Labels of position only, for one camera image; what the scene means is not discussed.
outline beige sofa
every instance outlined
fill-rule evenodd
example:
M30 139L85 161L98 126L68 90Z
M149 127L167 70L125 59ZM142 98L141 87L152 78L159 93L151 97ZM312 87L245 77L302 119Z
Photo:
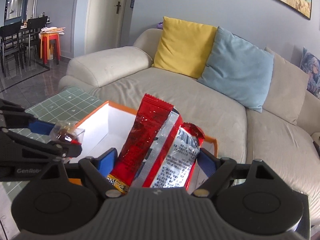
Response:
M185 122L198 125L218 139L219 157L228 156L238 163L262 159L288 185L308 194L311 224L320 224L320 159L311 138L320 131L320 100L302 92L305 98L294 121L297 125L264 106L261 114L246 109L193 78L151 67L160 37L161 30L150 29L137 39L134 47L72 59L59 88L78 87L102 100L134 109L138 109L145 93L175 105ZM194 188L202 181L200 172Z

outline plastic wrapper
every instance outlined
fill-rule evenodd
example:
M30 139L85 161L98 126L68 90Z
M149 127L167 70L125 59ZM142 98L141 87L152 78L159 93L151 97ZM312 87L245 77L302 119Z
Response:
M173 105L146 94L107 179L123 193L130 186L187 187L203 140Z
M76 127L74 121L58 121L50 132L50 140L63 143L81 144L84 129Z
M107 180L126 193L158 131L167 120L173 105L145 95L129 136Z
M178 132L171 130L167 139L165 132L159 133L132 186L187 188L204 140L202 130L194 124L183 123Z

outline grid pattern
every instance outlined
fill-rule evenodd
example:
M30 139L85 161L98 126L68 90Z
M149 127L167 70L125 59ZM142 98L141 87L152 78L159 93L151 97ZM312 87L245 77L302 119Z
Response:
M41 121L80 121L102 105L103 101L77 88L66 88L59 94L29 108L26 113L33 114ZM12 129L28 138L44 143L49 142L48 135L31 133L29 129ZM3 187L11 201L26 186L27 181L3 182Z

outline sofa cushion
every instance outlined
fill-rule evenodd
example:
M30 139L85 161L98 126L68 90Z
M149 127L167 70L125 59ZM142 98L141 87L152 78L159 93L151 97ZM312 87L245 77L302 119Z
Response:
M320 159L302 128L264 110L247 110L247 163L264 160L290 187L309 195L311 224L320 223Z
M152 66L199 78L210 55L217 27L164 17Z
M262 112L270 87L273 57L218 27L207 66L198 82Z
M271 49L265 48L265 51L273 54L275 58L269 93L262 108L296 125L309 77Z
M320 132L320 100L309 91L306 96L299 114L297 125L312 135Z
M149 68L122 78L91 94L138 109L145 93L173 104L185 122L191 122L215 137L219 157L229 156L238 163L246 159L247 119L245 108L193 78L167 70Z

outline door handle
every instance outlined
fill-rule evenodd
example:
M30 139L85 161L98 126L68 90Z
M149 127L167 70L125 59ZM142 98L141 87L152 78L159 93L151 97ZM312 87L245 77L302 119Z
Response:
M121 7L120 2L118 2L118 4L116 5L116 7L117 7L117 14L119 14L120 7Z

